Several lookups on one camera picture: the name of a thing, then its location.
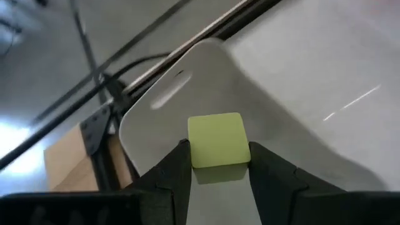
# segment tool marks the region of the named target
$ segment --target metal bracket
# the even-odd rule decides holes
[[[90,156],[100,191],[120,189],[115,166],[108,149],[107,133],[111,120],[111,109],[106,104],[81,123],[81,133]]]

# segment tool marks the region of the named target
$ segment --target white container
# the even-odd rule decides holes
[[[235,65],[222,43],[190,49],[126,113],[120,137],[143,175],[188,137],[191,116],[238,112],[256,141],[341,188],[379,185],[366,168],[328,149]],[[260,224],[248,173],[240,181],[198,184],[192,176],[187,224]]]

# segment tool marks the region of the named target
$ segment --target gray floor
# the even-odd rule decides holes
[[[177,0],[81,0],[79,6],[98,63],[145,28]],[[140,56],[171,51],[199,32],[239,0],[192,0],[157,31],[115,62],[109,71]],[[0,157],[37,127],[38,115],[89,72],[67,1],[50,0],[40,8],[31,0],[15,6],[0,0],[0,17],[23,28],[19,35],[0,26]],[[133,81],[154,62],[139,66],[123,79]],[[88,90],[89,85],[76,97]],[[55,114],[70,105],[67,102]],[[99,106],[93,99],[40,143],[0,173],[0,195],[45,191],[43,151]]]

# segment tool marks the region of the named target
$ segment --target yellow-green foam block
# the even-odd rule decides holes
[[[192,166],[248,163],[248,139],[239,113],[193,116],[187,120]]]

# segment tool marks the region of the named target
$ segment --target bin handle cutout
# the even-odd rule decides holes
[[[165,105],[191,78],[191,71],[179,71],[173,77],[172,83],[151,101],[151,109],[156,110]]]

